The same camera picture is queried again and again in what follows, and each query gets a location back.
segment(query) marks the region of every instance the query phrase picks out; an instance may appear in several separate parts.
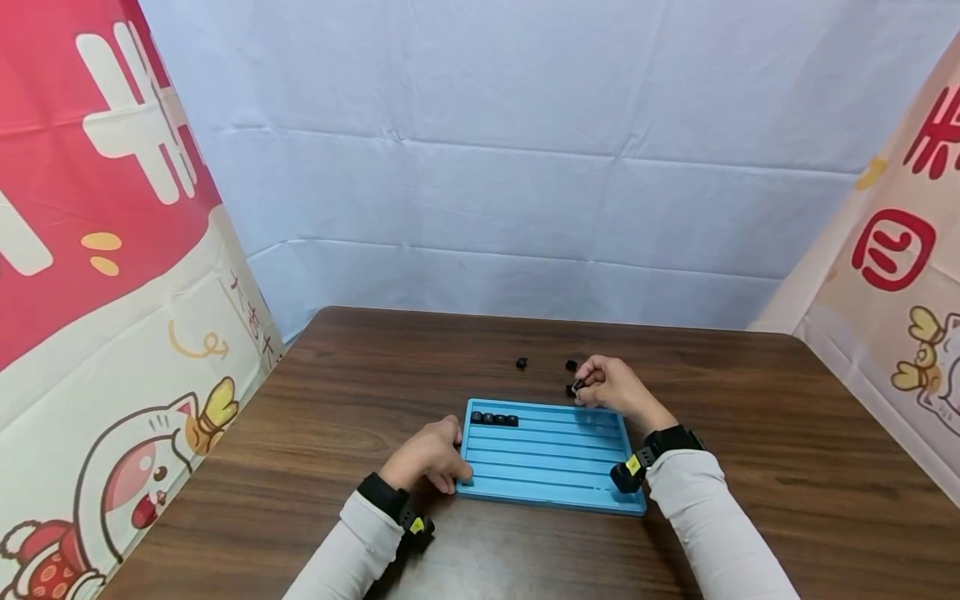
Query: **yellow label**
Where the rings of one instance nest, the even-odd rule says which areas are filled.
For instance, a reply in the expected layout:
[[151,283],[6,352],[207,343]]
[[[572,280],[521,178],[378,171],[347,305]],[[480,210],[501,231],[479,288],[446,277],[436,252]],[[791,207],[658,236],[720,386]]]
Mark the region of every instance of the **yellow label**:
[[627,470],[631,475],[636,475],[636,472],[640,470],[640,461],[636,459],[636,455],[630,457],[630,460],[627,461]]

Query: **person's left hand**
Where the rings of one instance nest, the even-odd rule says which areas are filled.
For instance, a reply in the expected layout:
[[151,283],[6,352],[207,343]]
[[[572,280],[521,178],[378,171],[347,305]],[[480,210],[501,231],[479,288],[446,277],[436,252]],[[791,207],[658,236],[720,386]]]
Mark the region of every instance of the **person's left hand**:
[[454,445],[464,437],[460,422],[453,415],[425,425],[414,437],[394,452],[380,470],[380,478],[394,490],[410,491],[426,475],[443,493],[454,493],[454,480],[469,481],[473,468]]

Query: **red banner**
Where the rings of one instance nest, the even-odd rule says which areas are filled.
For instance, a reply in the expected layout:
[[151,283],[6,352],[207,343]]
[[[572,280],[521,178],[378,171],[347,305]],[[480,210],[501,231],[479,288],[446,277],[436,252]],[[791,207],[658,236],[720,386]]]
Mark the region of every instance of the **red banner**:
[[162,275],[216,187],[130,0],[0,20],[0,370]]

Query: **cartoon cat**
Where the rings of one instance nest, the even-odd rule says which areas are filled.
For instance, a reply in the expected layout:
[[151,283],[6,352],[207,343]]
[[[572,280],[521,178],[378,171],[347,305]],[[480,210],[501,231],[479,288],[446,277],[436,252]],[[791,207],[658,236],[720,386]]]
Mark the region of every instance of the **cartoon cat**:
[[0,557],[19,563],[0,600],[89,597],[138,532],[154,524],[178,476],[193,472],[233,420],[239,405],[224,377],[203,410],[195,394],[116,422],[86,455],[73,521],[24,521],[0,540]]
[[917,403],[960,436],[960,315],[950,313],[940,325],[929,309],[914,306],[907,332],[920,343],[917,355],[898,362],[890,382],[903,392],[917,390]]

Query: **wooden table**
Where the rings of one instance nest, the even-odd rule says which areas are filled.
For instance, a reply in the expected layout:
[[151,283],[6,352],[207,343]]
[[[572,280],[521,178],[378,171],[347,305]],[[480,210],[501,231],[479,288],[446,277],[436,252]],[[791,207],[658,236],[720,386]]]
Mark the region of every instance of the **wooden table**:
[[[633,365],[697,430],[804,600],[960,593],[960,511],[793,338],[327,308],[101,597],[280,598],[355,486],[424,423],[461,417],[471,396],[569,402],[564,362],[594,352]],[[699,597],[655,506],[416,496],[436,539],[368,597]]]

